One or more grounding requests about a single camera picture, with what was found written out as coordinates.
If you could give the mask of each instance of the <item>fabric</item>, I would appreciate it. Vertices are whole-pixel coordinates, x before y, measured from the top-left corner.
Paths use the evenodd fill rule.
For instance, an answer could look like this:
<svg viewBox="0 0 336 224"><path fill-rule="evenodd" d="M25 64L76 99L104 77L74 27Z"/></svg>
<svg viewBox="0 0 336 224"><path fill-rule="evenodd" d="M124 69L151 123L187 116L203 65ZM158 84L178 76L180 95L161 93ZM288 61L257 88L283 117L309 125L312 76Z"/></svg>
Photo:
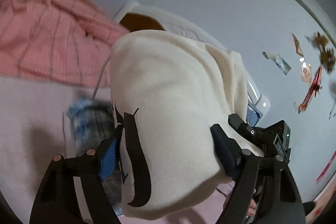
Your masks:
<svg viewBox="0 0 336 224"><path fill-rule="evenodd" d="M92 0L0 0L0 73L94 86L128 31ZM109 68L101 85L110 84Z"/></svg>
<svg viewBox="0 0 336 224"><path fill-rule="evenodd" d="M91 148L96 149L102 140L111 136L115 128L109 102L82 98L70 106L68 115L73 122L77 157ZM118 164L113 174L102 180L102 186L115 213L122 215L121 171Z"/></svg>
<svg viewBox="0 0 336 224"><path fill-rule="evenodd" d="M259 122L259 120L262 118L262 116L263 116L262 112L249 101L246 113L246 122L250 126L255 127Z"/></svg>
<svg viewBox="0 0 336 224"><path fill-rule="evenodd" d="M153 220L192 207L228 183L210 127L263 155L227 123L245 118L241 56L164 31L120 38L111 50L111 100L120 144L122 210Z"/></svg>

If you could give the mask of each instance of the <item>wall decoration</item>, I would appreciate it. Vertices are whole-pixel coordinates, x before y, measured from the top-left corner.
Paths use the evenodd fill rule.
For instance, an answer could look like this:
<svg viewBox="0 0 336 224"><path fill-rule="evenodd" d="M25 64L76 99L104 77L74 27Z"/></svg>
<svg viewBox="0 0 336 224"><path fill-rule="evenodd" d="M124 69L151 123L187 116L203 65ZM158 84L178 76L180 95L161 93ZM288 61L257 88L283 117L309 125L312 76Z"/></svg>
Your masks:
<svg viewBox="0 0 336 224"><path fill-rule="evenodd" d="M336 157L336 150L335 150L334 154L332 155L331 159L329 160L329 162L327 163L326 167L323 169L322 173L316 179L316 184L318 184L321 181L321 179L324 177L324 175L326 174L326 172L330 168L330 166L331 166L333 160L335 159L335 157Z"/></svg>
<svg viewBox="0 0 336 224"><path fill-rule="evenodd" d="M333 103L333 106L331 108L331 111L329 112L329 120L330 118L333 116L333 117L336 117L336 111L335 111L335 107L336 107L336 81L331 81L330 84L329 84L329 90L330 90L330 94L334 99L334 103Z"/></svg>
<svg viewBox="0 0 336 224"><path fill-rule="evenodd" d="M319 92L320 89L322 89L322 87L320 86L321 84L321 80L322 80L322 67L320 66L315 73L315 78L313 80L313 83L310 85L308 93L305 97L305 99L303 100L303 103L301 105L299 105L299 109L298 109L298 113L300 114L300 112L306 111L313 93L315 92L315 97L316 94Z"/></svg>
<svg viewBox="0 0 336 224"><path fill-rule="evenodd" d="M292 69L291 66L285 60L283 60L280 54L262 52L262 55L266 59L271 59L285 75L287 75L287 73L289 73L289 71Z"/></svg>
<svg viewBox="0 0 336 224"><path fill-rule="evenodd" d="M296 38L295 35L293 35L293 39L294 39L294 45L295 45L295 50L298 56L300 56L301 58L299 59L299 61L302 63L301 66L301 81L305 82L307 84L311 84L311 65L307 64L305 61L305 57L303 55L303 51L301 49L300 46L300 42L298 41L298 39Z"/></svg>
<svg viewBox="0 0 336 224"><path fill-rule="evenodd" d="M315 32L312 37L307 37L307 39L313 48L320 51L321 65L328 74L331 74L335 69L335 55L333 48L326 47L329 44L329 39L319 32Z"/></svg>

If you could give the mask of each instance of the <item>patterned cloth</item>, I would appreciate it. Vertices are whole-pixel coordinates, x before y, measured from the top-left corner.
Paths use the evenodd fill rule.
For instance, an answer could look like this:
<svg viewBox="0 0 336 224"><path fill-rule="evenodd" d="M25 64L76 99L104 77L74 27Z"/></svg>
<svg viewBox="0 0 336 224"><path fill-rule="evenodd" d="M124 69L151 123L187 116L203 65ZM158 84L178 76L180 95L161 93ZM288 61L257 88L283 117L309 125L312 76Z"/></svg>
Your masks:
<svg viewBox="0 0 336 224"><path fill-rule="evenodd" d="M110 102L79 99L70 106L68 114L73 122L76 156L81 156L90 148L96 149L115 128ZM122 215L119 164L115 166L113 175L102 181L102 186L115 213Z"/></svg>
<svg viewBox="0 0 336 224"><path fill-rule="evenodd" d="M0 0L0 73L95 86L113 43L129 31L92 0ZM110 66L101 86L110 84Z"/></svg>

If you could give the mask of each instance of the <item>pink bedsheet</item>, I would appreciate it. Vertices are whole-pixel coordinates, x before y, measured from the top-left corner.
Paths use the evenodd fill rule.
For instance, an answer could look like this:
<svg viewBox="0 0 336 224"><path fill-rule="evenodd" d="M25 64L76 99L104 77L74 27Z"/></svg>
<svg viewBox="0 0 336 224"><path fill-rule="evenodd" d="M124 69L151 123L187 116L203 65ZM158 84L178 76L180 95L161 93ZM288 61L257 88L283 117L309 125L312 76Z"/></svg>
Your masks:
<svg viewBox="0 0 336 224"><path fill-rule="evenodd" d="M94 86L128 32L92 0L0 0L0 73ZM109 66L100 84L110 84Z"/></svg>

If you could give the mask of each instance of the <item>red toy airplane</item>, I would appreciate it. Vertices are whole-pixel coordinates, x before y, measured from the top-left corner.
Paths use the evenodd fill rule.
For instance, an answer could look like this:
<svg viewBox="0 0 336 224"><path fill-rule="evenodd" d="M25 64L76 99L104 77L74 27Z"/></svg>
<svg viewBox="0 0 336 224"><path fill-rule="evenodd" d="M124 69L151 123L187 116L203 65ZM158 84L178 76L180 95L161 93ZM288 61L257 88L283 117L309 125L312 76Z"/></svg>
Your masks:
<svg viewBox="0 0 336 224"><path fill-rule="evenodd" d="M299 106L298 113L305 111L307 109L314 91L315 91L315 97L316 97L316 93L319 92L320 89L322 89L322 87L320 86L321 80L322 80L321 76L322 76L322 66L320 66L316 70L313 83L310 85L310 88L308 90L306 98L303 100L303 103Z"/></svg>

